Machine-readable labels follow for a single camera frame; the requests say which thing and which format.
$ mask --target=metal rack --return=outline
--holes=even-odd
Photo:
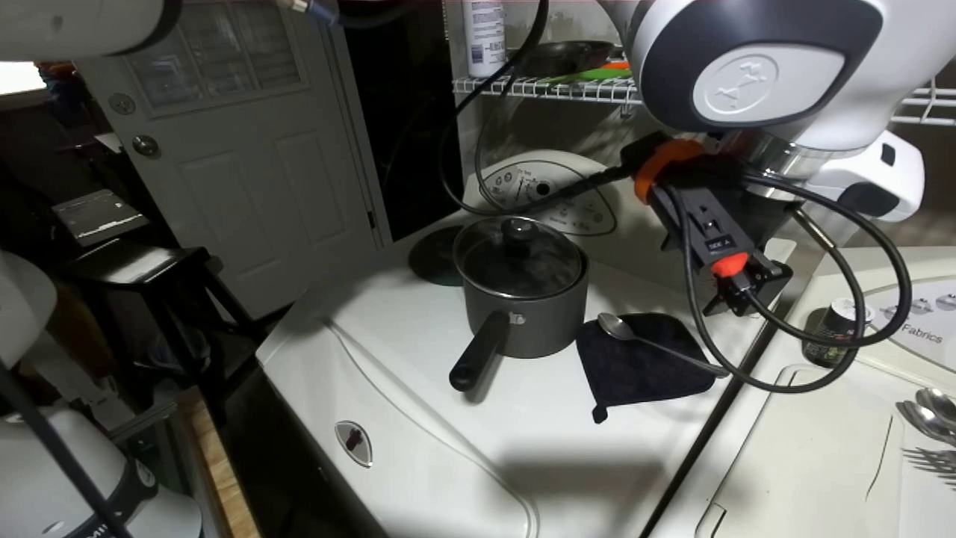
[[[480,82],[457,78],[455,93],[471,93]],[[509,82],[495,82],[483,96],[501,96]],[[546,103],[597,103],[597,105],[642,105],[631,78],[609,82],[542,82],[542,78],[518,78],[510,99],[546,99]],[[956,128],[956,88],[939,88],[936,82],[917,88],[894,124],[899,127],[942,127]]]

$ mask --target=pot lid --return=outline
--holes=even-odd
[[[491,218],[467,227],[455,248],[457,272],[495,296],[545,300],[585,275],[585,254],[534,218]]]

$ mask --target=orange part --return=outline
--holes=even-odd
[[[657,178],[664,173],[664,169],[676,164],[676,163],[693,163],[706,155],[706,149],[693,142],[669,142],[669,143],[660,143],[655,149],[655,155],[636,170],[634,178],[634,196],[648,203],[652,199],[652,188],[657,184]]]
[[[713,278],[736,278],[746,269],[749,263],[749,254],[746,251],[736,251],[736,254],[727,254],[719,260],[712,263],[712,272]]]

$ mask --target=black strap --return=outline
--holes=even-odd
[[[109,505],[113,510],[120,525],[128,525],[128,517],[138,513],[138,505],[153,499],[155,490],[159,490],[155,477],[147,466],[125,460],[122,478],[120,478],[117,490],[109,498]],[[109,526],[94,516],[77,530],[73,530],[67,538],[109,538],[109,535],[110,535]]]

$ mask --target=black cloth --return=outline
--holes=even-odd
[[[685,329],[682,320],[666,314],[628,314],[621,318],[634,336],[652,339],[669,351],[706,362],[706,353]],[[597,320],[585,324],[578,333],[578,353],[590,375],[595,394],[595,421],[606,418],[606,408],[642,405],[642,400],[669,400],[685,394],[699,394],[713,386],[713,377],[685,365],[676,357],[666,357],[639,342],[616,342],[603,336]]]

